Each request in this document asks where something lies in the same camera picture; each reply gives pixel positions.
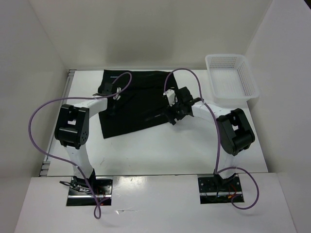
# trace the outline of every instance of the folded black fabric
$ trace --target folded black fabric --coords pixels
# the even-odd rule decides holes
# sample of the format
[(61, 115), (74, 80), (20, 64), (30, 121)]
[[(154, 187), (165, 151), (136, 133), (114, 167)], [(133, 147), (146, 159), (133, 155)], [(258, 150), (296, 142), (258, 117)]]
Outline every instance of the folded black fabric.
[[(122, 92), (121, 98), (99, 113), (104, 138), (135, 132), (168, 122), (162, 114), (168, 102), (163, 98), (164, 82), (169, 74), (163, 71), (105, 70), (98, 88), (101, 93), (104, 83), (112, 83), (124, 72), (132, 74), (132, 82)], [(115, 85), (124, 88), (129, 77), (124, 75)], [(175, 77), (169, 78), (168, 89), (178, 89)]]

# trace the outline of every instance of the tabletop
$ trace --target tabletop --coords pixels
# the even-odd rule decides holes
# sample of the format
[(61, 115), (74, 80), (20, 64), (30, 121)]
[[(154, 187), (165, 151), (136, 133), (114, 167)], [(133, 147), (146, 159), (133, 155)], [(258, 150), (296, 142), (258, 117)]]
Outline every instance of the tabletop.
[[(257, 204), (238, 210), (231, 203), (200, 204), (196, 175), (114, 177), (111, 206), (66, 207), (69, 177), (32, 178), (15, 233), (33, 232), (222, 232), (295, 233), (282, 188), (274, 173), (256, 173), (260, 189)], [(256, 197), (256, 188), (240, 174), (245, 203)]]
[[(203, 98), (212, 101), (207, 71), (194, 72), (200, 80)], [(76, 71), (68, 87), (68, 96), (92, 96), (101, 84), (103, 73), (103, 70)], [(194, 98), (199, 96), (198, 84), (191, 73), (177, 71), (174, 76), (179, 88), (186, 86)], [(80, 100), (67, 101), (68, 104), (78, 102)], [(247, 103), (243, 102), (238, 107), (244, 110), (256, 140), (248, 150), (239, 153), (239, 164), (234, 165), (249, 172), (268, 172)], [(96, 115), (89, 122), (86, 149), (96, 175), (208, 174), (213, 173), (215, 167), (217, 134), (215, 125), (187, 116), (174, 126), (166, 123), (104, 140)], [(69, 158), (55, 138), (49, 153)], [(73, 169), (70, 164), (51, 159), (48, 176), (71, 175)]]

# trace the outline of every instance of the cable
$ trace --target cable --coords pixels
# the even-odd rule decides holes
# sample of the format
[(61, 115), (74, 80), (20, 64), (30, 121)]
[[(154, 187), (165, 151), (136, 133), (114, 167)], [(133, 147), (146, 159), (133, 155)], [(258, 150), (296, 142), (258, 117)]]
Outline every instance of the cable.
[[(116, 92), (115, 94), (108, 95), (108, 96), (104, 96), (104, 97), (98, 97), (98, 98), (96, 98), (96, 99), (100, 100), (100, 99), (105, 99), (105, 98), (114, 97), (114, 96), (116, 96), (116, 95), (122, 93), (124, 90), (126, 90), (127, 87), (130, 85), (130, 83), (131, 83), (131, 81), (132, 81), (132, 74), (131, 74), (130, 72), (125, 72), (125, 73), (121, 74), (120, 76), (118, 76), (118, 77), (113, 81), (112, 84), (114, 84), (119, 78), (121, 78), (121, 77), (124, 76), (125, 74), (128, 74), (128, 75), (130, 76), (130, 80), (129, 80), (129, 82), (127, 83), (127, 85), (126, 85), (122, 90), (120, 90), (119, 92)], [(95, 207), (95, 209), (94, 209), (94, 217), (95, 217), (96, 219), (100, 219), (101, 216), (102, 216), (102, 211), (101, 211), (101, 206), (100, 206), (100, 205), (101, 205), (102, 202), (104, 202), (104, 201), (105, 201), (106, 199), (108, 199), (108, 198), (106, 198), (106, 199), (104, 198), (103, 200), (101, 200), (100, 202), (98, 202), (97, 197), (96, 197), (96, 195), (95, 195), (95, 193), (94, 193), (94, 190), (92, 189), (90, 183), (88, 182), (88, 180), (87, 180), (85, 174), (84, 174), (83, 171), (80, 169), (80, 167), (79, 167), (76, 163), (74, 163), (74, 162), (72, 162), (72, 161), (70, 161), (70, 160), (68, 160), (68, 159), (63, 159), (63, 158), (60, 158), (60, 157), (57, 157), (57, 156), (55, 156), (55, 155), (52, 155), (52, 154), (49, 154), (49, 153), (45, 152), (43, 149), (41, 149), (41, 148), (36, 144), (36, 142), (35, 142), (35, 140), (34, 140), (34, 138), (33, 138), (33, 135), (32, 135), (32, 131), (31, 131), (31, 124), (32, 124), (33, 118), (35, 117), (35, 115), (37, 114), (37, 112), (40, 111), (40, 109), (42, 109), (42, 108), (45, 107), (46, 105), (48, 105), (48, 104), (50, 104), (50, 103), (57, 102), (57, 101), (61, 101), (61, 100), (93, 100), (93, 99), (94, 99), (94, 98), (92, 98), (92, 97), (90, 97), (90, 98), (88, 98), (88, 97), (65, 97), (65, 98), (58, 98), (58, 99), (50, 100), (50, 101), (48, 101), (48, 102), (42, 104), (42, 105), (39, 106), (39, 107), (34, 111), (34, 113), (30, 116), (29, 123), (28, 123), (28, 135), (29, 135), (29, 138), (30, 138), (31, 143), (33, 144), (33, 146), (34, 146), (39, 152), (41, 152), (42, 154), (44, 154), (44, 155), (46, 155), (46, 156), (48, 156), (48, 157), (51, 157), (51, 158), (54, 158), (54, 159), (58, 159), (58, 160), (67, 162), (67, 163), (69, 163), (69, 164), (72, 164), (73, 166), (75, 166), (75, 167), (79, 170), (79, 172), (80, 172), (81, 175), (83, 176), (83, 178), (84, 178), (84, 180), (85, 180), (87, 186), (89, 187), (89, 189), (90, 189), (90, 191), (91, 191), (91, 194), (92, 194), (92, 196), (93, 196), (93, 198), (94, 198), (94, 200), (95, 200), (95, 202), (96, 202), (96, 207)]]
[(248, 210), (250, 208), (252, 208), (254, 205), (256, 205), (258, 199), (259, 199), (259, 187), (258, 187), (258, 184), (257, 182), (255, 181), (254, 177), (248, 172), (246, 171), (245, 169), (241, 168), (241, 167), (235, 167), (235, 166), (230, 166), (230, 167), (226, 167), (226, 168), (223, 168), (221, 169), (220, 171), (218, 171), (218, 165), (219, 165), (219, 159), (220, 159), (220, 145), (221, 145), (221, 142), (220, 142), (220, 132), (219, 132), (219, 127), (218, 127), (218, 124), (217, 124), (217, 119), (216, 119), (216, 116), (215, 114), (213, 113), (212, 109), (209, 107), (209, 105), (207, 103), (205, 103), (204, 99), (203, 99), (203, 96), (202, 96), (202, 90), (201, 90), (201, 84), (200, 84), (200, 81), (199, 81), (199, 78), (198, 76), (190, 69), (187, 69), (187, 68), (178, 68), (178, 69), (175, 69), (173, 70), (172, 72), (170, 72), (168, 74), (168, 76), (166, 77), (165, 79), (165, 83), (164, 83), (164, 91), (163, 92), (166, 92), (166, 85), (167, 85), (167, 80), (169, 79), (169, 77), (175, 72), (175, 71), (178, 71), (178, 70), (186, 70), (188, 72), (190, 72), (191, 74), (194, 75), (195, 79), (197, 80), (198, 82), (198, 86), (199, 86), (199, 95), (200, 95), (200, 98), (201, 98), (201, 101), (202, 103), (207, 107), (207, 109), (209, 110), (210, 114), (212, 115), (213, 117), (213, 120), (214, 120), (214, 123), (215, 123), (215, 126), (216, 126), (216, 131), (217, 131), (217, 157), (216, 157), (216, 165), (215, 165), (215, 174), (218, 175), (219, 173), (223, 172), (223, 171), (227, 171), (227, 170), (230, 170), (230, 169), (238, 169), (238, 170), (241, 170), (241, 171), (244, 171), (247, 175), (249, 175), (249, 177), (253, 180), (255, 186), (256, 186), (256, 190), (257, 190), (257, 196), (256, 196), (256, 199), (255, 201), (253, 202), (253, 204), (251, 204), (250, 206), (247, 206), (247, 207), (239, 207), (239, 206), (236, 206), (234, 203), (233, 203), (233, 200), (234, 198), (236, 198), (237, 196), (240, 196), (241, 194), (238, 194), (238, 195), (235, 195), (234, 197), (231, 198), (231, 203), (232, 205), (237, 208), (237, 209), (240, 209), (240, 210)]

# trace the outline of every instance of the white wall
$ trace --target white wall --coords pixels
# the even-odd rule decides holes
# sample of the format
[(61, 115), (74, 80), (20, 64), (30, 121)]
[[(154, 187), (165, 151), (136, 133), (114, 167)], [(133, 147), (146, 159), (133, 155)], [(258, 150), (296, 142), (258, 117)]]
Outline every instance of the white wall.
[(311, 229), (311, 10), (274, 0), (247, 53), (259, 100), (251, 114), (268, 168), (278, 172), (298, 233)]
[(244, 54), (271, 0), (30, 0), (68, 68), (205, 68)]
[[(28, 119), (45, 100), (61, 96), (67, 75), (27, 1), (0, 1), (0, 16), (0, 231), (10, 233), (30, 177), (39, 174), (43, 161), (28, 138)], [(34, 134), (43, 148), (55, 110), (48, 108), (35, 121)]]

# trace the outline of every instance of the perforated basket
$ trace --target perforated basket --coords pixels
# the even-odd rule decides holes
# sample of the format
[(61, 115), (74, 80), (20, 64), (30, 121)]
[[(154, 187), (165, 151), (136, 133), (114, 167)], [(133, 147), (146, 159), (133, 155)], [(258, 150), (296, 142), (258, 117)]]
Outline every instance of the perforated basket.
[(249, 100), (259, 91), (246, 58), (237, 54), (205, 57), (211, 88), (216, 100)]

